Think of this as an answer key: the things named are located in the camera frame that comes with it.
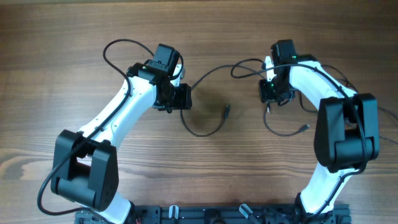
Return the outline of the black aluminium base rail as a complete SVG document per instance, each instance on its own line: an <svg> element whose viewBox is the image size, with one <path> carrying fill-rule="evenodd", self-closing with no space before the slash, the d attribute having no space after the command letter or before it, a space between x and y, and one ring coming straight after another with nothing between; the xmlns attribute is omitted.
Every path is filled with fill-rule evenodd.
<svg viewBox="0 0 398 224"><path fill-rule="evenodd" d="M238 207L170 207L136 206L131 223L143 224L184 224L184 223L305 223L300 209L292 204L250 206L251 214L243 215ZM106 223L91 213L75 214L77 224ZM335 205L328 215L319 215L309 223L349 224L352 223L349 205Z"/></svg>

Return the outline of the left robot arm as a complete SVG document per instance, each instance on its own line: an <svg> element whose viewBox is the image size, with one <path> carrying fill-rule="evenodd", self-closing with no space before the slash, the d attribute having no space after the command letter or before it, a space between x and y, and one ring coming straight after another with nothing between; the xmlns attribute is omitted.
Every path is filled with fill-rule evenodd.
<svg viewBox="0 0 398 224"><path fill-rule="evenodd" d="M180 83L183 58L173 47L159 44L152 57L122 72L124 82L114 98L77 132L64 130L56 141L53 168L39 190L79 203L77 212L99 222L139 223L132 202L118 193L117 151L140 116L149 108L171 113L192 105L190 87Z"/></svg>

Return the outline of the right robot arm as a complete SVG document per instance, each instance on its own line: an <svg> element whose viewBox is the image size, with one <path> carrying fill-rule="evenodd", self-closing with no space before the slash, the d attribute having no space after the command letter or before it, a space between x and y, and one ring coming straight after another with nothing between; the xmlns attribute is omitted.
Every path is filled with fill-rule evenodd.
<svg viewBox="0 0 398 224"><path fill-rule="evenodd" d="M262 71L267 76L259 81L259 94L266 106L282 106L298 91L317 109L313 148L318 164L297 195L297 206L302 222L326 220L346 181L379 155L377 101L345 87L314 56L297 54L290 39L271 46Z"/></svg>

